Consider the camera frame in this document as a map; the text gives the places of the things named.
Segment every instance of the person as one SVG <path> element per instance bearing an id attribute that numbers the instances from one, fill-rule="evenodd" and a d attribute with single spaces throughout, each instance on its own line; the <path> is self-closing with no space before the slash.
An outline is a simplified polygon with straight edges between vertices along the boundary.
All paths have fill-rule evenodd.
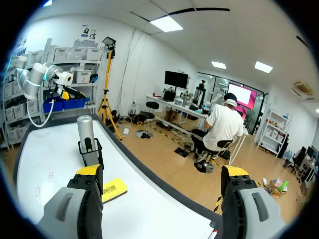
<path id="1" fill-rule="evenodd" d="M 191 138 L 195 151 L 197 150 L 195 157 L 198 162 L 207 157 L 208 149 L 213 151 L 212 158 L 216 159 L 218 152 L 222 149 L 220 145 L 218 146 L 219 141 L 232 140 L 234 136 L 240 138 L 243 135 L 243 119 L 236 111 L 237 97 L 233 93 L 227 93 L 224 96 L 223 106 L 215 104 L 212 107 L 212 112 L 204 123 L 208 132 L 192 130 Z"/>

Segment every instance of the black chair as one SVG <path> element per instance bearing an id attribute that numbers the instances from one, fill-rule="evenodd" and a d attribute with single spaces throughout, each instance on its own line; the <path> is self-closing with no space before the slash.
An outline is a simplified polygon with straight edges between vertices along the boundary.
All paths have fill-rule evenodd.
<path id="1" fill-rule="evenodd" d="M 152 101 L 146 102 L 146 106 L 150 108 L 150 110 L 151 109 L 157 110 L 160 107 L 158 103 L 152 102 Z M 151 131 L 147 131 L 146 127 L 147 127 L 147 120 L 154 119 L 155 115 L 151 112 L 141 112 L 140 115 L 142 117 L 145 117 L 145 129 L 136 131 L 135 133 L 136 136 L 139 138 L 152 138 L 153 133 Z"/>
<path id="2" fill-rule="evenodd" d="M 209 162 L 211 155 L 212 154 L 214 154 L 214 155 L 217 154 L 217 156 L 218 156 L 221 152 L 223 152 L 223 151 L 225 151 L 227 149 L 227 147 L 230 145 L 230 143 L 232 141 L 233 140 L 221 140 L 221 141 L 218 141 L 217 142 L 217 146 L 221 148 L 220 151 L 212 151 L 212 150 L 206 149 L 205 151 L 208 152 L 207 157 L 195 161 L 194 162 L 195 168 L 199 172 L 204 173 L 204 174 L 212 173 L 214 171 L 214 166 L 212 165 L 211 162 Z"/>
<path id="3" fill-rule="evenodd" d="M 296 174 L 296 166 L 300 167 L 305 156 L 306 156 L 306 153 L 303 151 L 300 151 L 299 154 L 297 155 L 297 157 L 295 157 L 295 155 L 293 156 L 293 164 L 288 166 L 288 168 L 292 168 L 291 172 L 295 172 L 295 174 Z"/>

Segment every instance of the yellow tripod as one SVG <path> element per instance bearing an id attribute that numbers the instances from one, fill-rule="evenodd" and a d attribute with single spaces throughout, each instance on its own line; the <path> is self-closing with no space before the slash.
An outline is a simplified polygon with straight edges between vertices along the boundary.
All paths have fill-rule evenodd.
<path id="1" fill-rule="evenodd" d="M 111 67 L 111 61 L 112 61 L 112 57 L 113 57 L 113 51 L 114 50 L 110 50 L 109 52 L 109 57 L 108 57 L 108 64 L 106 67 L 106 76 L 105 76 L 105 86 L 104 86 L 104 98 L 102 99 L 102 102 L 100 104 L 99 110 L 98 110 L 98 116 L 102 113 L 103 110 L 103 123 L 106 124 L 106 117 L 110 118 L 112 124 L 110 124 L 108 127 L 113 126 L 116 135 L 118 136 L 118 138 L 120 140 L 122 140 L 122 137 L 118 131 L 118 128 L 116 128 L 116 125 L 113 121 L 112 115 L 111 115 L 111 107 L 108 101 L 108 98 L 106 96 L 108 90 L 108 84 L 109 84 L 109 76 L 110 76 L 110 67 Z"/>

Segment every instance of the cap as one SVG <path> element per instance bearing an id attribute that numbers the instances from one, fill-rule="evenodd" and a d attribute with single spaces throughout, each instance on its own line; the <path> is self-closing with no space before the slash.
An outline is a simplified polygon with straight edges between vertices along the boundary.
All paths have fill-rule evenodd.
<path id="1" fill-rule="evenodd" d="M 227 93 L 224 96 L 224 100 L 224 103 L 229 104 L 233 107 L 237 107 L 237 97 L 233 93 Z"/>

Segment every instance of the yellow eraser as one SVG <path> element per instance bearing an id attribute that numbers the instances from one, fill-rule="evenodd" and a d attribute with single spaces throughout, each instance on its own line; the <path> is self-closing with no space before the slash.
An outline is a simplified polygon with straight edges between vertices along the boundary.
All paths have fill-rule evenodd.
<path id="1" fill-rule="evenodd" d="M 127 193 L 128 188 L 119 178 L 103 185 L 102 203 L 107 203 Z"/>

